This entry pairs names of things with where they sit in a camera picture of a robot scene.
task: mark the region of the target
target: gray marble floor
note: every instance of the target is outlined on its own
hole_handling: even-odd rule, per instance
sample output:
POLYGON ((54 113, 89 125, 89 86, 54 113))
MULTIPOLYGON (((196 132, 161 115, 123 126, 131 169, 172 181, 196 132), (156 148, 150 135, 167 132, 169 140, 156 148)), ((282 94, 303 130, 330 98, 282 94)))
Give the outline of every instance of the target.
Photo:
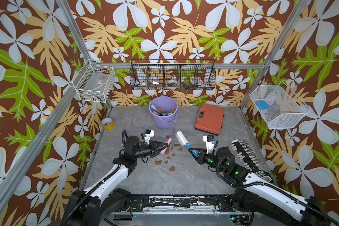
MULTIPOLYGON (((194 129, 198 111, 197 106, 179 107, 175 131, 182 131, 192 147, 206 148, 202 136, 208 133, 194 129)), ((161 142, 166 142, 166 136, 172 134, 172 127, 159 129, 154 125, 148 107, 114 106, 109 116, 113 119, 115 127, 105 131, 100 140, 85 188, 90 187, 112 168, 112 160, 118 157, 118 152, 122 149, 123 129, 126 129, 128 136, 138 137, 146 129, 152 129, 155 131, 152 140, 161 142)), ((250 141, 237 106, 225 107, 222 131, 215 137, 219 140, 217 148, 230 146, 233 139, 250 141)), ((209 171, 206 164, 199 165, 187 147, 174 146, 178 143, 174 136, 168 154, 159 154, 149 159, 146 164, 139 160, 134 172, 118 187, 133 194, 231 194, 235 191, 214 172, 209 171), (161 164, 156 165, 155 161, 160 160, 161 164)), ((236 162, 242 165, 242 160, 238 157, 236 162)))

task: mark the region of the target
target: scrub brush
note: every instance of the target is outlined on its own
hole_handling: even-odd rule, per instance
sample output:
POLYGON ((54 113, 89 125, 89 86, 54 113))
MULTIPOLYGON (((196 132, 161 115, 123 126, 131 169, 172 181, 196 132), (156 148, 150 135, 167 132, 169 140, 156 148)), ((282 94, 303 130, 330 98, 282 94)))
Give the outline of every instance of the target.
POLYGON ((187 141, 187 139, 185 138, 185 136, 183 135, 183 133, 181 131, 178 131, 176 133, 176 137, 178 139, 178 141, 180 142, 181 146, 187 146, 189 148, 192 148, 192 146, 190 145, 190 143, 187 141))
POLYGON ((166 147, 163 151, 161 151, 161 154, 164 154, 164 152, 167 150, 167 148, 170 147, 170 142, 172 141, 173 134, 175 133, 175 124, 173 124, 173 131, 172 131, 172 136, 168 139, 168 147, 166 147))

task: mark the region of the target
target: white wire basket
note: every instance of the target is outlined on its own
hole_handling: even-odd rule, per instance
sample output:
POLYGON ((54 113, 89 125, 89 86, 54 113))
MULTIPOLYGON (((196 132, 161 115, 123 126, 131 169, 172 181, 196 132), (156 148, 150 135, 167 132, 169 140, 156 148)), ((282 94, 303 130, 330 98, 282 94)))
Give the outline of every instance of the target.
POLYGON ((83 67, 82 70, 78 74, 81 79, 75 86, 79 98, 105 103, 115 78, 114 68, 93 64, 83 67))
POLYGON ((280 85, 260 85, 250 94, 269 129, 294 128, 310 110, 296 93, 286 87, 285 90, 280 85), (257 105, 258 101, 265 101, 269 105, 268 108, 261 109, 257 105))

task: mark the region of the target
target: wrench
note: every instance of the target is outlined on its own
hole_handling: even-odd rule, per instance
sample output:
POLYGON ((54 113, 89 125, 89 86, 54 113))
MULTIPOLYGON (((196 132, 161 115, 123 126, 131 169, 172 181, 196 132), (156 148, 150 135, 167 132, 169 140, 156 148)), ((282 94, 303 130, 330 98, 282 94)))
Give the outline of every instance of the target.
POLYGON ((167 200, 160 200, 157 198, 152 198, 152 201, 155 202, 162 202, 162 203, 167 203, 167 204, 173 204, 177 206, 182 206, 182 202, 173 202, 173 201, 167 201, 167 200))

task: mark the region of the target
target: bucket handle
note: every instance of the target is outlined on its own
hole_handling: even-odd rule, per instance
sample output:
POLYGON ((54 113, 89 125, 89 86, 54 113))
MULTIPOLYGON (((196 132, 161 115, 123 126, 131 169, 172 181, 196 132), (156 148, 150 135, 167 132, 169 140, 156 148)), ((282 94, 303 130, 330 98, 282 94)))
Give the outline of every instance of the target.
POLYGON ((175 116, 175 119, 174 120, 172 120, 172 121, 166 121, 166 120, 164 120, 163 118, 161 118, 161 117, 158 117, 160 120, 162 120, 162 121, 164 121, 164 122, 167 122, 167 123, 174 123, 175 121, 176 121, 176 119, 177 119, 177 112, 176 112, 176 116, 175 116))

